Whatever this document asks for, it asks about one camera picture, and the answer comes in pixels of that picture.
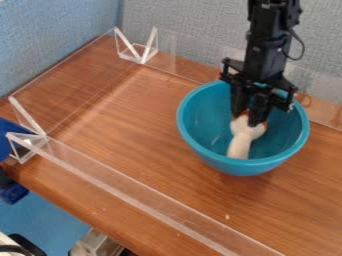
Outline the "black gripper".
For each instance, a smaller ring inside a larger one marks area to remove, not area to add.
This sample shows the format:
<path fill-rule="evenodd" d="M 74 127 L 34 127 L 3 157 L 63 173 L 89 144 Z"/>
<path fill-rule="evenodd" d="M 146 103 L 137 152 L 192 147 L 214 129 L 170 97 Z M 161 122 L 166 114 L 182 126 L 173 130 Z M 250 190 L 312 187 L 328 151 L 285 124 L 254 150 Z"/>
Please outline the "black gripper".
<path fill-rule="evenodd" d="M 240 117 L 246 110 L 249 126 L 268 120 L 273 108 L 290 110 L 298 87 L 285 78 L 292 36 L 277 38 L 248 36 L 245 60 L 222 60 L 221 80 L 232 85 L 232 112 Z"/>

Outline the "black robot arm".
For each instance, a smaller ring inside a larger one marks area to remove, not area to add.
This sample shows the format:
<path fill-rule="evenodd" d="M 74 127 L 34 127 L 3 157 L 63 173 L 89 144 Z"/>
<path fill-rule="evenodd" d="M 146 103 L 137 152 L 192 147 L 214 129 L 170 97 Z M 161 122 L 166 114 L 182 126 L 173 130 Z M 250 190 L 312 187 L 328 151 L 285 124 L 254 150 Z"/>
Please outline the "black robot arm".
<path fill-rule="evenodd" d="M 249 0 L 245 60 L 222 60 L 221 80 L 232 88 L 232 113 L 236 118 L 249 113 L 248 124 L 257 127 L 268 121 L 273 108 L 292 109 L 298 87 L 284 73 L 293 39 L 304 41 L 294 31 L 302 14 L 300 0 Z"/>

